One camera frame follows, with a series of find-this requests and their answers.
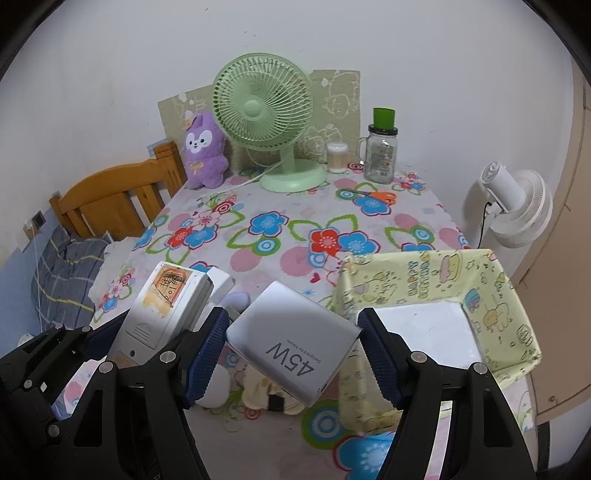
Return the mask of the yellow cartoon fabric storage box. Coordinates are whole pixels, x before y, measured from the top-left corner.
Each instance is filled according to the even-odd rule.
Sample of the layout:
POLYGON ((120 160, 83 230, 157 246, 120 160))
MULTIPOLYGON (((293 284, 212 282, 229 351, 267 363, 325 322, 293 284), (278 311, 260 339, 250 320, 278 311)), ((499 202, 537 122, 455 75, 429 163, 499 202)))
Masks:
POLYGON ((346 257, 332 309, 355 322, 363 308, 441 365, 485 363, 501 388, 542 359, 525 308, 488 249, 346 257))

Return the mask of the beige wooden door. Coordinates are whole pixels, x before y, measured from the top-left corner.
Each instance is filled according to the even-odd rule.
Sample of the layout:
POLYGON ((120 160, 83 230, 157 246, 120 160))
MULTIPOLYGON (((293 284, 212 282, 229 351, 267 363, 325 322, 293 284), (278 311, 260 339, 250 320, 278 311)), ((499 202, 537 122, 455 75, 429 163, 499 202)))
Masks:
POLYGON ((518 268, 543 358, 530 374, 538 424, 590 399, 590 84, 573 66, 570 143, 548 230, 518 268))

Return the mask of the white standing fan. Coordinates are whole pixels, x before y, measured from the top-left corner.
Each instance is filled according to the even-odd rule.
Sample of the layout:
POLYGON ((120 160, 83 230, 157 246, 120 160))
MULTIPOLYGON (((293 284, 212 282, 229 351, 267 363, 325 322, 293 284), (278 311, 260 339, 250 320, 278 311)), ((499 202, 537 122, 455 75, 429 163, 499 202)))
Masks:
POLYGON ((479 248, 485 240, 517 250, 534 243, 553 216, 553 196, 536 171, 510 171, 495 161, 483 168, 469 188, 462 213, 468 245, 479 248))

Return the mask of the orange handled scissors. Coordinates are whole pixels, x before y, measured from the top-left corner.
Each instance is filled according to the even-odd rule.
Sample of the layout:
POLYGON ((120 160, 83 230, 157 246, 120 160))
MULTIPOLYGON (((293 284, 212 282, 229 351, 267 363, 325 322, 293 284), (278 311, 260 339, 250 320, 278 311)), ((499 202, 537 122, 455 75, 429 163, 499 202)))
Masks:
POLYGON ((384 203, 387 206, 392 206, 397 201, 397 195, 392 192, 384 192, 384 191, 363 192, 360 190, 353 190, 353 189, 342 189, 342 192, 351 193, 353 195, 353 198, 356 198, 356 197, 373 198, 377 201, 384 203))

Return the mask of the glass jar green lid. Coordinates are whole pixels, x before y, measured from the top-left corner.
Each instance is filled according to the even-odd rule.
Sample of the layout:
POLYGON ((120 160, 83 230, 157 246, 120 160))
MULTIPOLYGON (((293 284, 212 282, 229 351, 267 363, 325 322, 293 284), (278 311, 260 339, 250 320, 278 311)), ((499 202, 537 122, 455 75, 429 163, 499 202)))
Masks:
POLYGON ((374 107, 369 134, 358 142, 358 154, 363 159, 363 175, 370 182, 390 184, 394 181, 398 152, 396 111, 374 107))

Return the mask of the cream round tape measure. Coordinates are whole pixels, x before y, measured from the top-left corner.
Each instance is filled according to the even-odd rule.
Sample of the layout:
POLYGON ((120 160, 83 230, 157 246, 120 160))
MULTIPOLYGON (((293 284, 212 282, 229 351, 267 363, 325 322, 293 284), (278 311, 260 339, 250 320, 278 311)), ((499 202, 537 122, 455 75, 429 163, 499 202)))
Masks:
POLYGON ((303 403, 253 368, 245 366, 242 378, 242 403, 252 410, 266 410, 296 416, 304 411, 303 403))

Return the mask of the small white plug charger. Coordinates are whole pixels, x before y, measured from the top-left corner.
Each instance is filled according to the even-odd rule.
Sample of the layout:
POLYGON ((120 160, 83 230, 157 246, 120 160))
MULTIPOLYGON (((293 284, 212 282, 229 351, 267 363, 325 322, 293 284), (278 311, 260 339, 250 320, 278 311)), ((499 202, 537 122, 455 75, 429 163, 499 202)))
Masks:
POLYGON ((204 306, 204 310, 201 311, 200 316, 192 328, 193 331, 197 331, 200 328, 209 313, 211 313, 211 310, 218 306, 224 297, 228 295, 228 293, 235 286, 235 280, 231 277, 231 275, 216 267, 211 267, 211 269, 207 271, 206 275, 209 277, 209 279, 211 279, 213 289, 211 296, 208 298, 204 306))

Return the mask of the floral tablecloth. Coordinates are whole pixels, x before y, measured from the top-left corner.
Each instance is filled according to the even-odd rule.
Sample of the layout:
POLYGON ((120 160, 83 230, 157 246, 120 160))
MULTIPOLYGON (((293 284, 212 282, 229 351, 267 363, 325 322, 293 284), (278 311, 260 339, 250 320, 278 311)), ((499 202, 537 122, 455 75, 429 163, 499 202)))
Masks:
MULTIPOLYGON (((125 255, 107 254, 90 300, 93 326, 131 307, 161 261, 235 280, 235 291, 259 296, 273 281, 332 309, 346 257, 362 254, 463 250, 468 241, 436 195, 413 172, 390 185, 363 178, 359 165, 329 175, 300 193, 264 190, 250 170, 232 175, 221 192, 183 190, 125 255), (342 189, 397 195, 392 206, 342 189)), ((242 403, 247 363, 231 349, 219 359, 230 376, 228 399, 187 414, 214 479, 373 479, 394 439, 399 414, 379 396, 361 356, 346 365, 314 406, 288 416, 242 403)))

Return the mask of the white 45W power adapter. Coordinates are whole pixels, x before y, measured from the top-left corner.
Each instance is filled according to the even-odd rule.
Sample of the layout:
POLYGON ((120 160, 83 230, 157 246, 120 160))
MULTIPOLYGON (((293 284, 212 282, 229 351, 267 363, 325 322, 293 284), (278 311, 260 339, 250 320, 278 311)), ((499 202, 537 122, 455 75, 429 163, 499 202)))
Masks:
POLYGON ((274 281, 231 323, 226 342, 271 382, 311 407, 360 334, 355 323, 274 281))

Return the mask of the white remote with sticker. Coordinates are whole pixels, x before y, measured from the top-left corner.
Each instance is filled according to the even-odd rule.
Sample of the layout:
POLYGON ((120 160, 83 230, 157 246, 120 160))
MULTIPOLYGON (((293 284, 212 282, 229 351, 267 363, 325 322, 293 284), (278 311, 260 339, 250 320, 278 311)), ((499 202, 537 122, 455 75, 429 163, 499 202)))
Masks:
POLYGON ((193 328, 212 290, 207 274, 158 263, 127 312, 107 359, 120 369, 145 364, 179 333, 193 328))

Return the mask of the clear cotton swab container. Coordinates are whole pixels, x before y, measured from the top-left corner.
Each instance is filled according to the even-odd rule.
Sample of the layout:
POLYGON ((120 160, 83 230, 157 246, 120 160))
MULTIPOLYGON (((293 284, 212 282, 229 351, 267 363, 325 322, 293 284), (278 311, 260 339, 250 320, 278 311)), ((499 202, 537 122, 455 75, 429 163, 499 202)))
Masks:
POLYGON ((345 142, 329 142, 325 145, 328 171, 335 174, 345 173, 349 163, 349 146, 345 142))

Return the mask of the lavender oval case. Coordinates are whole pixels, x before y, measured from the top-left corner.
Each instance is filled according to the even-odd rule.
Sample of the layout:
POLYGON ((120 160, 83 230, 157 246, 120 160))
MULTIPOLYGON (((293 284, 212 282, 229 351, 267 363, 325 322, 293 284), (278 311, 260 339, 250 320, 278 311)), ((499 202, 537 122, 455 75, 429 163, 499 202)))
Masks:
POLYGON ((249 305, 249 293, 243 291, 231 291, 221 299, 221 302, 218 303, 219 307, 228 312, 231 322, 238 319, 238 317, 249 308, 249 305))

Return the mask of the green desk fan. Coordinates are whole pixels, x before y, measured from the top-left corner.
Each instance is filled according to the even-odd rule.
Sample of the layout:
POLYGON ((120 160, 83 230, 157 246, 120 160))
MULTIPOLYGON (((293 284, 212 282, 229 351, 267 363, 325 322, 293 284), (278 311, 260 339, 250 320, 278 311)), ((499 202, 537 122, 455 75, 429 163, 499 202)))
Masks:
POLYGON ((252 53, 230 61, 214 79, 211 109, 231 141, 280 155, 259 179, 264 190, 301 192, 327 179, 320 163, 294 154, 294 145, 311 124, 314 99, 308 76, 290 60, 252 53))

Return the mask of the grey plaid bedding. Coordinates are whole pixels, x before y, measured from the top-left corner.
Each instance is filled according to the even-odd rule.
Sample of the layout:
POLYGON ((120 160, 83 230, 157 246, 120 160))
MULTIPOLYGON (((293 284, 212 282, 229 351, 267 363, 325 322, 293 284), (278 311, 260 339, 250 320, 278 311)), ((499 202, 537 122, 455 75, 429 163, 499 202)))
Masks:
POLYGON ((31 297, 43 331, 63 326, 74 330, 87 326, 95 312, 88 293, 112 242, 109 234, 82 239, 57 226, 41 253, 31 297))

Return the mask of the purple plush toy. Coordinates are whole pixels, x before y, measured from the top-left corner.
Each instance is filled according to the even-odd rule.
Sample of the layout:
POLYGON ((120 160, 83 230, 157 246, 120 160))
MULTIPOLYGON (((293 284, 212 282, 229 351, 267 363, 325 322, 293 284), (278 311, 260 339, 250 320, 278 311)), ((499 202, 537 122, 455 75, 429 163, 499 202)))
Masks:
POLYGON ((211 111, 197 114, 184 135, 183 166, 187 187, 214 189, 224 181, 228 158, 224 155, 226 136, 211 111))

